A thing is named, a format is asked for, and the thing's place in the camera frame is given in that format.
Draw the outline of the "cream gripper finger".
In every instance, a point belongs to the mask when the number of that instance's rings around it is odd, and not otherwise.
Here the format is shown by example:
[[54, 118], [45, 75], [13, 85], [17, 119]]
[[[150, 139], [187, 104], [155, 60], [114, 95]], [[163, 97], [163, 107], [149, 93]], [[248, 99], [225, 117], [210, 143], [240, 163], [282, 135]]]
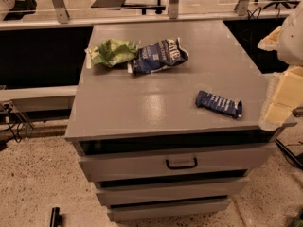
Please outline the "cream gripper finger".
[[265, 51], [273, 51], [278, 48], [278, 38], [281, 27], [275, 28], [269, 35], [261, 39], [258, 43], [258, 48]]
[[290, 66], [283, 73], [271, 76], [258, 124], [265, 131], [274, 131], [302, 105], [303, 67]]

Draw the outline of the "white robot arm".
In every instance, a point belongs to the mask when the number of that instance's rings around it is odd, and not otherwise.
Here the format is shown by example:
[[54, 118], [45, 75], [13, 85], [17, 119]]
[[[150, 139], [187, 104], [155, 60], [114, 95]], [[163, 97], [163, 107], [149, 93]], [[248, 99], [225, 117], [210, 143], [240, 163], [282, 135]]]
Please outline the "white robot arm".
[[258, 122], [263, 130], [274, 131], [303, 104], [303, 2], [259, 41], [258, 48], [275, 50], [278, 59], [288, 64], [283, 73], [272, 76]]

